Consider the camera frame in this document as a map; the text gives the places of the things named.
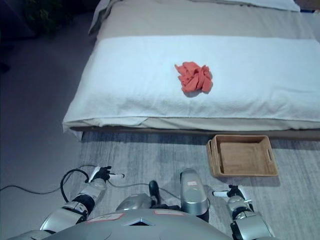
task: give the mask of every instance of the orange cloth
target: orange cloth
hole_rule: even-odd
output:
[[[203,65],[199,67],[193,61],[185,61],[182,66],[174,65],[181,74],[178,76],[181,81],[182,91],[184,93],[193,92],[201,89],[203,92],[209,92],[211,89],[211,75],[209,67]]]

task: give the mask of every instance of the power cord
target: power cord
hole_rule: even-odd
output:
[[[72,175],[74,172],[80,172],[80,173],[84,174],[85,177],[86,177],[85,183],[87,183],[87,182],[89,181],[89,176],[88,176],[88,174],[87,174],[85,171],[83,171],[83,170],[80,169],[80,168],[83,168],[83,167],[94,167],[94,168],[95,168],[96,166],[93,165],[93,164],[83,164],[83,165],[81,165],[81,166],[79,166],[79,167],[77,167],[77,168],[75,168],[75,169],[72,169],[72,170],[68,171],[68,172],[62,177],[61,182],[60,182],[60,187],[58,187],[58,188],[56,188],[56,189],[53,189],[53,190],[50,190],[50,191],[39,192],[39,191],[30,190],[30,189],[27,189],[27,188],[25,188],[25,187],[18,186],[18,185],[7,185],[7,186],[1,188],[1,189],[0,189],[0,192],[2,192],[2,191],[5,190],[5,189],[8,189],[8,188],[17,188],[17,189],[23,190],[23,191],[25,191],[25,192],[27,192],[27,193],[30,193],[30,194],[47,195],[47,194],[51,194],[51,193],[54,193],[54,192],[57,192],[57,191],[60,190],[63,199],[65,200],[66,203],[68,203],[69,200],[68,200],[68,198],[67,198],[67,196],[66,196],[66,194],[65,194],[64,185],[65,185],[66,182],[69,180],[69,178],[71,177],[71,175]],[[130,187],[134,187],[134,186],[141,186],[141,185],[143,185],[143,186],[149,186],[148,183],[142,183],[142,182],[141,182],[141,183],[130,184],[130,185],[121,185],[121,186],[118,186],[118,185],[114,185],[114,184],[113,184],[112,182],[110,182],[109,180],[107,180],[107,181],[108,181],[108,183],[109,183],[112,187],[114,187],[114,188],[121,188],[121,189],[122,189],[122,188],[130,188]],[[173,193],[169,192],[168,190],[166,190],[166,189],[164,189],[164,188],[161,188],[161,187],[159,187],[159,189],[162,190],[162,191],[164,191],[165,193],[171,195],[172,197],[180,200],[180,198],[179,198],[178,196],[174,195]]]
[[[92,165],[92,164],[83,164],[75,169],[80,169],[80,168],[83,168],[83,167],[96,167],[95,165]],[[69,176],[65,179],[65,181],[63,182],[62,185],[66,184],[66,182],[69,180],[69,178],[71,177],[72,173],[69,174]],[[52,194],[56,191],[59,191],[61,190],[61,184],[60,184],[60,187],[54,189],[54,190],[50,190],[50,191],[45,191],[45,192],[39,192],[39,191],[34,191],[34,190],[30,190],[30,189],[27,189],[25,187],[22,187],[22,186],[18,186],[18,185],[8,185],[8,186],[4,186],[3,188],[0,189],[0,192],[2,192],[3,190],[5,189],[8,189],[8,188],[17,188],[17,189],[20,189],[22,191],[25,191],[27,193],[30,193],[30,194],[36,194],[36,195],[47,195],[47,194]]]
[[[87,174],[85,171],[80,170],[80,169],[77,169],[77,168],[68,171],[68,172],[62,177],[61,182],[60,182],[61,194],[62,194],[62,197],[63,197],[63,199],[65,200],[66,203],[68,203],[69,200],[68,200],[68,198],[67,198],[67,196],[66,196],[66,194],[65,194],[65,191],[64,191],[64,184],[65,184],[64,181],[65,181],[66,176],[68,176],[69,174],[74,173],[74,172],[80,172],[80,173],[84,174],[85,177],[86,177],[86,180],[85,180],[84,182],[85,182],[85,183],[88,183],[88,182],[89,182],[89,176],[88,176],[88,174]]]

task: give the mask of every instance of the gray rug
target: gray rug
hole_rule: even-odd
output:
[[[206,152],[207,136],[158,135],[139,133],[84,134],[78,166],[91,163],[112,166],[112,172],[124,173],[124,179],[115,185],[149,183],[156,180],[160,187],[180,195],[179,174],[185,168],[194,168],[206,186],[211,202],[210,221],[214,227],[231,236],[231,218],[223,198],[213,197],[211,191],[224,190],[228,184],[242,184],[252,199],[256,211],[280,240],[313,240],[320,236],[320,142],[272,140],[272,149],[278,165],[278,177],[214,178],[209,170]],[[91,173],[92,168],[84,168]],[[71,196],[83,187],[84,177],[74,175]],[[139,185],[115,188],[110,185],[103,201],[91,217],[114,212],[126,197],[148,193],[148,187]],[[179,200],[160,191],[168,205]]]

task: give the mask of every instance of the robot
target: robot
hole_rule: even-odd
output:
[[[115,212],[88,220],[94,207],[104,197],[107,181],[115,176],[111,167],[96,167],[87,186],[64,206],[51,213],[40,230],[33,230],[8,240],[230,240],[209,222],[210,203],[197,172],[192,168],[180,174],[181,206],[161,202],[156,181],[149,183],[149,195],[126,198]],[[234,240],[276,240],[262,216],[254,212],[241,186],[213,191],[228,198]]]

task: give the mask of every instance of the pillow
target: pillow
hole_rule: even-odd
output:
[[[98,31],[102,21],[110,14],[112,5],[118,1],[121,0],[100,0],[94,10],[93,19],[88,33],[89,35]]]
[[[300,12],[300,7],[295,3],[294,0],[191,0],[191,1],[253,5],[258,7]]]

